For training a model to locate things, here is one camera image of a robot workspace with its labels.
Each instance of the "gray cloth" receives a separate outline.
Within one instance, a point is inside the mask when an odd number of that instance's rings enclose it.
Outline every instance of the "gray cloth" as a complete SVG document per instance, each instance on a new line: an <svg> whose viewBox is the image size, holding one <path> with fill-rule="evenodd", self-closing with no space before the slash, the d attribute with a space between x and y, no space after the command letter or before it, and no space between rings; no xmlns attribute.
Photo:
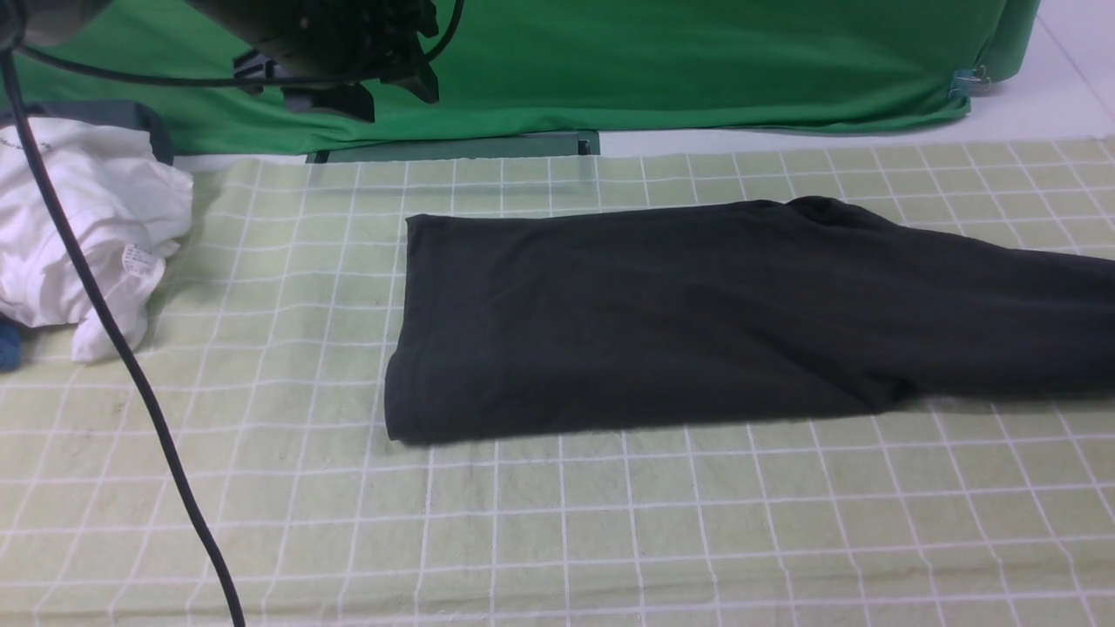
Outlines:
<svg viewBox="0 0 1115 627"><path fill-rule="evenodd" d="M59 103L28 103L28 113L39 117L76 119L96 126L117 126L146 131L155 158L166 165L174 164L174 144L163 118L153 109L130 100L87 100ZM0 127L12 124L11 110L0 110Z"/></svg>

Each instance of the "light green grid mat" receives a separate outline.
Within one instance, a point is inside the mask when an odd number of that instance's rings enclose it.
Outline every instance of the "light green grid mat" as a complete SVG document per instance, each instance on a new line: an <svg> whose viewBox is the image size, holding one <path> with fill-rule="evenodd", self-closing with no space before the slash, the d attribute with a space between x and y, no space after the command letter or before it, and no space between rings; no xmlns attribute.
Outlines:
<svg viewBox="0 0 1115 627"><path fill-rule="evenodd" d="M434 451L389 443L380 409L406 215L824 194L1115 257L1113 155L244 162L198 177L142 358L252 624L1115 625L1115 403ZM0 624L224 624L123 368L68 346L0 378Z"/></svg>

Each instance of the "blue cloth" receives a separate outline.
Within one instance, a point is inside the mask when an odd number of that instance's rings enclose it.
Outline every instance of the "blue cloth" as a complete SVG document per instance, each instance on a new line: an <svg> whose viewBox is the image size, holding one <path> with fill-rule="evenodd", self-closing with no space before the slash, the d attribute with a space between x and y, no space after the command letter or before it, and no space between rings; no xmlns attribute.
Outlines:
<svg viewBox="0 0 1115 627"><path fill-rule="evenodd" d="M22 360L19 329L16 325L0 320L0 373L9 373Z"/></svg>

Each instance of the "dark green stand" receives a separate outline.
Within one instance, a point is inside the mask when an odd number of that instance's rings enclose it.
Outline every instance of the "dark green stand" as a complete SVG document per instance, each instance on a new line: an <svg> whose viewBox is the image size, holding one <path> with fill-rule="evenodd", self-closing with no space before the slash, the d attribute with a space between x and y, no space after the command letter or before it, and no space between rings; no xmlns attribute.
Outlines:
<svg viewBox="0 0 1115 627"><path fill-rule="evenodd" d="M513 158L583 156L600 154L600 135L593 131L531 133L513 137L485 137L449 142L387 142L322 151L308 163L357 163L381 161L435 161L448 158Z"/></svg>

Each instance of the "black cable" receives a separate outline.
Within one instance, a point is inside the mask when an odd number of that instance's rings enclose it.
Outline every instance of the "black cable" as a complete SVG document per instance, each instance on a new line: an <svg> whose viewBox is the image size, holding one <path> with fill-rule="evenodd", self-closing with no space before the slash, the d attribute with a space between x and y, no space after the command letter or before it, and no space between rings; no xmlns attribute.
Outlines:
<svg viewBox="0 0 1115 627"><path fill-rule="evenodd" d="M221 580L221 588L224 590L224 597L229 604L229 612L232 615L232 624L235 627L243 627L245 625L244 610L240 606L240 597L236 595L236 587L232 581L232 575L229 572L229 567L224 562L221 549L213 539L213 533L210 532L209 525L205 524L205 518L202 515L193 491L190 489L186 473L182 469L182 461L174 448L174 437L171 435L169 427L166 426L166 418L163 417L163 411L158 406L155 392L151 388L151 383L147 382L147 376L144 374L143 368L139 367L139 361L136 359L135 354L128 347L127 339L120 332L116 320L113 319L113 312L108 308L108 303L105 302L105 297L101 296L100 289L97 287L97 280L89 269L89 263L81 252L81 245L74 235L74 230L70 229L61 202L58 200L58 193L50 182L50 174L42 161L42 154L39 153L39 144L31 132L31 120L27 114L23 93L16 71L16 60L12 58L10 51L0 54L0 71L3 75L4 90L8 94L12 117L16 120L19 141L23 144L27 165L31 168L35 182L39 186L39 192L42 194L42 200L47 205L47 212L50 213L50 219L54 221L59 237L61 237L62 244L66 247L66 253L69 254L70 261L74 263L74 270L81 280L81 286L89 296L94 310L100 317L100 322L105 326L108 338L112 340L113 346L116 347L116 351L119 353L128 374L132 375L132 380L135 382L136 389L139 390L139 396L143 397L144 405L147 406L147 412L151 413L152 423L155 425L155 433L158 434L158 443L163 446L163 454L166 456L166 465L169 466L174 484L178 489L178 494L182 495L182 504L185 505L186 513L190 515L190 522L193 523L194 531L197 532L197 537L205 547L205 552L209 553L210 560L213 562L216 576Z"/></svg>
<svg viewBox="0 0 1115 627"><path fill-rule="evenodd" d="M460 16L464 13L464 9L465 0L456 0L454 2L453 15L449 17L449 23L445 27L445 33L428 52L423 55L419 60L413 64L413 67L417 68L429 64L445 51L445 48L450 41L453 41L453 37L457 33L457 27L460 25ZM59 59L58 57L36 50L35 48L28 48L27 46L20 46L17 48L17 51L31 60L57 69L80 74L91 78L99 78L103 80L129 83L132 85L147 85L151 87L195 87L215 89L242 87L299 87L306 85L320 85L322 83L349 84L380 78L380 73L367 70L340 76L299 76L292 78L172 78L166 76L148 76L144 74L132 74L87 66L76 61Z"/></svg>

